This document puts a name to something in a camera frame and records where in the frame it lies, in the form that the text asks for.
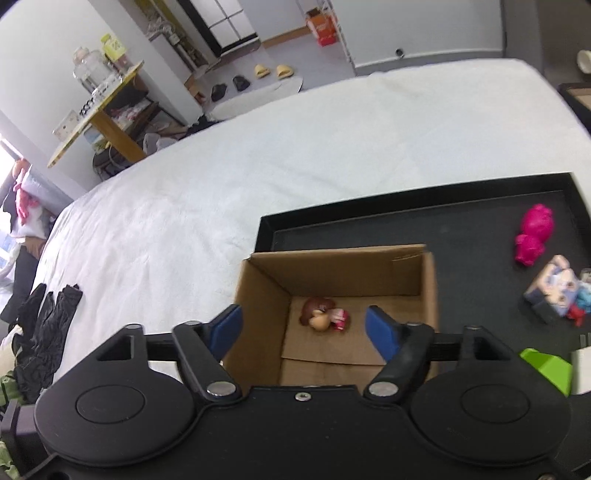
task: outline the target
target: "white bedsheet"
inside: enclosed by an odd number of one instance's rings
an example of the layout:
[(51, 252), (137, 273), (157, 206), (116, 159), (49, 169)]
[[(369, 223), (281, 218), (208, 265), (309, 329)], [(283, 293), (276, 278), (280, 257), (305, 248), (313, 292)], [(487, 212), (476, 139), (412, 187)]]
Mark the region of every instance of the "white bedsheet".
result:
[(265, 105), (148, 157), (70, 205), (36, 283), (84, 296), (56, 379), (127, 323), (167, 332), (232, 302), (262, 215), (439, 184), (573, 171), (591, 141), (515, 60), (374, 74)]

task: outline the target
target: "wooden table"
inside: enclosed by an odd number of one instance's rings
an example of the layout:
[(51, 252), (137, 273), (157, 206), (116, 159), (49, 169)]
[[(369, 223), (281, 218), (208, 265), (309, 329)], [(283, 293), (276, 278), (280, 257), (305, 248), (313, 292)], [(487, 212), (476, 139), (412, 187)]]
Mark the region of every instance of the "wooden table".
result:
[(115, 121), (107, 115), (103, 109), (109, 104), (109, 102), (117, 95), (125, 85), (131, 82), (138, 74), (144, 62), (140, 62), (129, 69), (129, 71), (123, 77), (123, 81), (120, 84), (114, 86), (112, 90), (108, 92), (108, 95), (100, 102), (90, 109), (90, 111), (84, 116), (80, 122), (76, 125), (74, 130), (68, 138), (66, 138), (53, 152), (51, 160), (47, 164), (47, 168), (51, 168), (55, 165), (68, 148), (74, 143), (76, 138), (85, 130), (88, 124), (92, 124), (105, 138), (111, 142), (111, 144), (121, 153), (127, 160), (132, 163), (139, 162), (146, 157), (144, 150), (142, 150), (134, 140), (132, 140)]

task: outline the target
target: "green cloth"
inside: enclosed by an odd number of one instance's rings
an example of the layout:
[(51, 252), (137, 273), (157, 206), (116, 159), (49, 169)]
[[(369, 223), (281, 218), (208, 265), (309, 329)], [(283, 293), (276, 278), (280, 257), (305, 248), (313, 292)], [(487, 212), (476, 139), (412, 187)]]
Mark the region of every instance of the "green cloth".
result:
[(12, 464), (12, 458), (10, 457), (10, 453), (8, 453), (8, 449), (4, 442), (0, 442), (0, 468), (4, 470), (4, 473), (10, 478), (13, 478), (14, 480), (20, 478), (17, 467)]
[(17, 400), (21, 405), (25, 403), (12, 371), (0, 377), (0, 407), (6, 407), (11, 400)]

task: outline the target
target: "slipper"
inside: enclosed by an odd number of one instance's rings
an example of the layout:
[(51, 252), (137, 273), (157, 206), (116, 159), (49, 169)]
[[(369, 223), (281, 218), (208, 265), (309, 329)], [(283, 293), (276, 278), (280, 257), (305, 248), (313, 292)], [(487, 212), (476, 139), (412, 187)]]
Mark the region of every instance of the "slipper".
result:
[(226, 95), (226, 89), (228, 86), (225, 83), (218, 83), (214, 85), (212, 88), (212, 102), (217, 102), (221, 100), (224, 95)]
[(266, 77), (270, 73), (271, 73), (271, 71), (261, 63), (255, 67), (255, 76), (258, 79), (262, 79), (263, 77)]
[(251, 85), (251, 83), (248, 80), (246, 80), (242, 75), (236, 75), (232, 82), (234, 84), (234, 87), (236, 87), (236, 90), (238, 90), (239, 92), (246, 90)]
[(280, 80), (291, 77), (294, 74), (294, 69), (288, 65), (277, 66), (277, 78)]

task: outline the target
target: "door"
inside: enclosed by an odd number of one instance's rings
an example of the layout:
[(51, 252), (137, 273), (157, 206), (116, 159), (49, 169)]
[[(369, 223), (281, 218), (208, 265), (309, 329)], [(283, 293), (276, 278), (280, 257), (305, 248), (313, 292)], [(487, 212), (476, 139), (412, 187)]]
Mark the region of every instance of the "door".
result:
[(178, 3), (217, 57), (257, 37), (238, 0), (178, 0)]

